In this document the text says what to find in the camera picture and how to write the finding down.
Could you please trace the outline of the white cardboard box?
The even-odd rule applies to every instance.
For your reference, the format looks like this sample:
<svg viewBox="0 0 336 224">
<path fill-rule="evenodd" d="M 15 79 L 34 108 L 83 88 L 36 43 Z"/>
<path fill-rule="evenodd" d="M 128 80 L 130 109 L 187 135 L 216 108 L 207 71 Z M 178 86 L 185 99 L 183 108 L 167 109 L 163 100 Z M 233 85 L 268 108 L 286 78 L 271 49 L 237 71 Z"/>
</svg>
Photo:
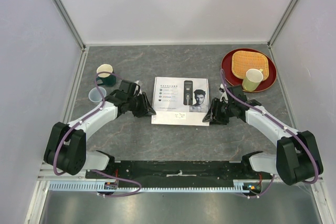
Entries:
<svg viewBox="0 0 336 224">
<path fill-rule="evenodd" d="M 156 77 L 151 118 L 157 125 L 209 126 L 209 86 L 204 78 Z"/>
</svg>

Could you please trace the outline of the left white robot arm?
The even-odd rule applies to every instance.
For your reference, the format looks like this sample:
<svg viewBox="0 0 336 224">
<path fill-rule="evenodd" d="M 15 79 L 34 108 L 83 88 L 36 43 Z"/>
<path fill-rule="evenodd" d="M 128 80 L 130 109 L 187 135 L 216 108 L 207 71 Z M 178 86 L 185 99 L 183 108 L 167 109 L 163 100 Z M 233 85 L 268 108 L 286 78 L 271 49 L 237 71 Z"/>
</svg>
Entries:
<svg viewBox="0 0 336 224">
<path fill-rule="evenodd" d="M 87 140 L 104 125 L 131 112 L 141 118 L 156 115 L 145 92 L 136 82 L 121 81 L 118 89 L 82 117 L 69 123 L 56 123 L 50 133 L 44 162 L 53 167 L 57 176 L 77 175 L 82 170 L 97 170 L 103 178 L 111 178 L 115 165 L 113 157 L 101 151 L 88 152 Z"/>
</svg>

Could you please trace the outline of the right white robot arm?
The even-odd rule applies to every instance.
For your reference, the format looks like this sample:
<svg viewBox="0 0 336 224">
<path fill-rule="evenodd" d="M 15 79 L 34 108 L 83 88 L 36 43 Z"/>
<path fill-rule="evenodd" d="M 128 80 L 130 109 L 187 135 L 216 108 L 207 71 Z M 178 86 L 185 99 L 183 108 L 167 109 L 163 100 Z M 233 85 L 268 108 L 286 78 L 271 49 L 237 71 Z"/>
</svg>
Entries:
<svg viewBox="0 0 336 224">
<path fill-rule="evenodd" d="M 256 151 L 242 157 L 241 174 L 248 179 L 259 172 L 278 175 L 287 185 L 315 183 L 323 173 L 316 138 L 310 131 L 298 131 L 271 115 L 258 101 L 248 100 L 241 86 L 220 89 L 203 122 L 226 125 L 237 117 L 253 126 L 276 147 L 276 154 Z"/>
</svg>

